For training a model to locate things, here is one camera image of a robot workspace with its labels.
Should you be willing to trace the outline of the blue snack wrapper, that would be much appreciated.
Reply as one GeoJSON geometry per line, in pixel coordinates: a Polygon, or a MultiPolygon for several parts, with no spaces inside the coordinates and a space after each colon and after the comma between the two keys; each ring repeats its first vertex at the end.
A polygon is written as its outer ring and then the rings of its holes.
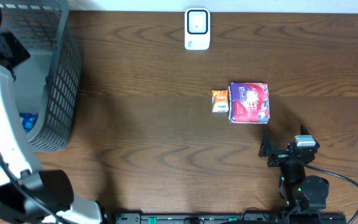
{"type": "Polygon", "coordinates": [[[38,114],[20,113],[19,114],[24,132],[28,134],[34,127],[38,114]]]}

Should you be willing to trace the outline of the purple pink Carefree pad pack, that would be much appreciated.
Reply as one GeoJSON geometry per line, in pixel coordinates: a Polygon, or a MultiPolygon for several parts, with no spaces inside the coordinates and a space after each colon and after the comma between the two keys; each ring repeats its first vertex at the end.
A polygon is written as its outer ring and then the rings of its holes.
{"type": "Polygon", "coordinates": [[[270,119],[266,83],[232,82],[229,85],[229,122],[267,124],[270,119]]]}

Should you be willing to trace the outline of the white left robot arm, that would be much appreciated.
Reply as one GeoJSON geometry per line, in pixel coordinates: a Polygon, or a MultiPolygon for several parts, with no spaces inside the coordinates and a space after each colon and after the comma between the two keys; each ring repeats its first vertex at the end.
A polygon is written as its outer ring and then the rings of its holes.
{"type": "Polygon", "coordinates": [[[0,219],[9,223],[107,222],[40,152],[68,143],[82,59],[67,1],[0,1],[0,219]]]}

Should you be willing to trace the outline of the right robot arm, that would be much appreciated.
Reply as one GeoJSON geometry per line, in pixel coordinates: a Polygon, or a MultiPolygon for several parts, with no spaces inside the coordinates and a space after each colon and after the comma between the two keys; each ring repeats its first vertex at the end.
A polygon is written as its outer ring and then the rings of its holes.
{"type": "Polygon", "coordinates": [[[315,159],[320,145],[304,126],[286,149],[275,149],[267,129],[262,134],[259,157],[267,158],[268,167],[281,172],[280,194],[290,208],[299,212],[319,212],[326,208],[329,182],[316,175],[306,175],[305,167],[315,159]]]}

